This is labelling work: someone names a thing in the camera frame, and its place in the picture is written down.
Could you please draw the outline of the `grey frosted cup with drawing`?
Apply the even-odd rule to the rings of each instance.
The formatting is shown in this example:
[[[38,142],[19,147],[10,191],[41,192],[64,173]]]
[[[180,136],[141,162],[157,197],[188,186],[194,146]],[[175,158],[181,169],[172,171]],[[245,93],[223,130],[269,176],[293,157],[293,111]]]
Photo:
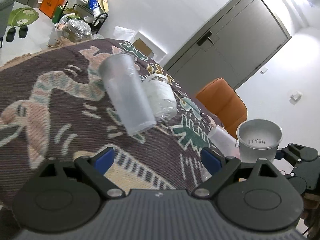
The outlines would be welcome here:
[[[243,122],[236,131],[239,141],[240,160],[255,163],[260,158],[273,162],[283,131],[276,123],[265,119]]]

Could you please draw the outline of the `pink frosted cup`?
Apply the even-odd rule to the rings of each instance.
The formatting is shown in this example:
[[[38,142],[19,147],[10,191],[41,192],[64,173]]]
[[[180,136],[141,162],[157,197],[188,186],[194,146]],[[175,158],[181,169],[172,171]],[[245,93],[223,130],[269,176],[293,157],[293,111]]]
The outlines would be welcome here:
[[[240,158],[239,142],[222,127],[215,126],[208,133],[208,139],[225,157]]]

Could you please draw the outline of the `large frosted plastic cup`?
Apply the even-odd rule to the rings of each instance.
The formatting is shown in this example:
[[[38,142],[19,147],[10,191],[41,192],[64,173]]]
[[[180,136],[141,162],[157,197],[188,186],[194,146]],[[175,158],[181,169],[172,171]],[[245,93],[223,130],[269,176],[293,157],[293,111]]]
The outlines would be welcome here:
[[[98,72],[128,135],[142,133],[156,125],[132,55],[109,56],[100,64]]]

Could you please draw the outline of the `orange leather chair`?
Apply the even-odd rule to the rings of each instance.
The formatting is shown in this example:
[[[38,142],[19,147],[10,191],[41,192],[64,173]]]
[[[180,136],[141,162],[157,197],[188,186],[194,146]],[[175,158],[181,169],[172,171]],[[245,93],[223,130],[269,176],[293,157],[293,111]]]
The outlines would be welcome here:
[[[205,85],[196,94],[196,98],[220,119],[232,137],[238,138],[236,131],[239,125],[247,120],[247,107],[223,78],[217,78]]]

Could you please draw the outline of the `patterned woven tablecloth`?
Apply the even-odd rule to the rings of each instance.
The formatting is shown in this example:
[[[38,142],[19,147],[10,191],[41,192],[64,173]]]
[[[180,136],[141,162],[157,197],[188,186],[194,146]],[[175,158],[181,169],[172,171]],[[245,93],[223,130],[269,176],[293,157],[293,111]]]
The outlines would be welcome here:
[[[48,159],[115,151],[107,178],[130,189],[189,189],[201,182],[200,152],[217,116],[170,78],[177,115],[129,136],[98,75],[107,57],[129,53],[141,79],[163,74],[125,41],[91,40],[17,57],[1,68],[1,204]]]

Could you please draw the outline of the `clear plastic jar white label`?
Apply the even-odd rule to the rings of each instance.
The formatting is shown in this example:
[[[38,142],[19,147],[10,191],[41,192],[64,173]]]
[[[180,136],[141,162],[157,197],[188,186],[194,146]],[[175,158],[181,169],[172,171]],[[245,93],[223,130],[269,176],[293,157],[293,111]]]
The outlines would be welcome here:
[[[151,74],[142,82],[142,86],[156,121],[168,121],[176,116],[177,102],[166,76]]]

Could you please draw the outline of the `grey door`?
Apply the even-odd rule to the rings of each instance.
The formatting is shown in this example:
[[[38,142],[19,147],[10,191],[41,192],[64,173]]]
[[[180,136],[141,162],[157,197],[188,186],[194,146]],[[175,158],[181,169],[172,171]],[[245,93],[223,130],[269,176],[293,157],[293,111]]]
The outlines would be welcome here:
[[[197,41],[213,34],[201,46]],[[291,38],[266,0],[230,0],[166,63],[191,94],[221,77],[239,88]]]

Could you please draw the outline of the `brown cardboard piece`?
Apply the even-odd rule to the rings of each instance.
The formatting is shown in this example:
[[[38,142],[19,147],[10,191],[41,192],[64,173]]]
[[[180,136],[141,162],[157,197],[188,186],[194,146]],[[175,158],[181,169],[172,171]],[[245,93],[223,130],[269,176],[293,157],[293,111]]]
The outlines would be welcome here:
[[[133,45],[138,51],[143,53],[145,56],[153,57],[153,51],[140,38],[135,40]]]

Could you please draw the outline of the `white plastic bag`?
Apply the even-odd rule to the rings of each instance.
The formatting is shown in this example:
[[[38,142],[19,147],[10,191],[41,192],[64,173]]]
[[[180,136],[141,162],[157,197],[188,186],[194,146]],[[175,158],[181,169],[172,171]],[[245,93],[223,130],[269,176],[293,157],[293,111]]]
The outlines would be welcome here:
[[[116,40],[124,40],[128,42],[130,42],[134,38],[135,34],[136,32],[132,29],[120,27],[117,25],[115,26],[113,31],[113,37]]]

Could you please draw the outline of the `black slipper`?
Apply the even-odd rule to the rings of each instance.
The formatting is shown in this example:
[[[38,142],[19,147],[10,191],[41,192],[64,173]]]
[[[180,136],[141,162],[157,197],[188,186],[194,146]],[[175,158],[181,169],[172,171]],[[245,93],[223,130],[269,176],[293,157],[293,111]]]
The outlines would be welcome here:
[[[10,28],[7,32],[6,42],[10,43],[14,40],[16,34],[16,29],[14,27]]]
[[[19,29],[19,38],[25,38],[28,33],[28,26],[27,25],[22,25],[20,26]]]

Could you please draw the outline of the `black storage rack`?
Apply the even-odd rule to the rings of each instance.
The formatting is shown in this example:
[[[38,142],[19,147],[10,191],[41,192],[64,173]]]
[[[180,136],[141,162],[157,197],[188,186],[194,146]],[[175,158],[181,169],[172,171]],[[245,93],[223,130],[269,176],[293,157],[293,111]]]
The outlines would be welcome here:
[[[106,22],[108,13],[101,9],[97,0],[66,0],[60,16],[60,19],[63,16],[78,18],[91,27],[92,34],[97,34]]]

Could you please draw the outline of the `orange paper bag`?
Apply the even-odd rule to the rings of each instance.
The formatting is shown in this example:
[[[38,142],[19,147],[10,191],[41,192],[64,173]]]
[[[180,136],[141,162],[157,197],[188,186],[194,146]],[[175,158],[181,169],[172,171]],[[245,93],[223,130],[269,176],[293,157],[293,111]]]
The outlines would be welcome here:
[[[49,18],[52,18],[57,7],[63,5],[65,0],[43,0],[40,5],[40,11]]]

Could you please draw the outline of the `white wall switch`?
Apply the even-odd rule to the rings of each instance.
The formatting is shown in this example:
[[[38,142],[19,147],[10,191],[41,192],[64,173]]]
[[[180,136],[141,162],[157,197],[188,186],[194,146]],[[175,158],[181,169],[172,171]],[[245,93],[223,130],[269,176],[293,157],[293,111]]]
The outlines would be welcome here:
[[[300,91],[294,91],[292,94],[291,94],[291,99],[293,101],[298,101],[300,98],[302,97],[302,93]]]

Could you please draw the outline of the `small white door switch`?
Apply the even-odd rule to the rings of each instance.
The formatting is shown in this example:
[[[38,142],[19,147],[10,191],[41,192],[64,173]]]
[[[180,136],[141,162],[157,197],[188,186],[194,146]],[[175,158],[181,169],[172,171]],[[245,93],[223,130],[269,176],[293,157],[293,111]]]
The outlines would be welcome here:
[[[260,73],[265,74],[267,72],[267,70],[268,70],[267,68],[263,67],[263,68],[261,68]]]

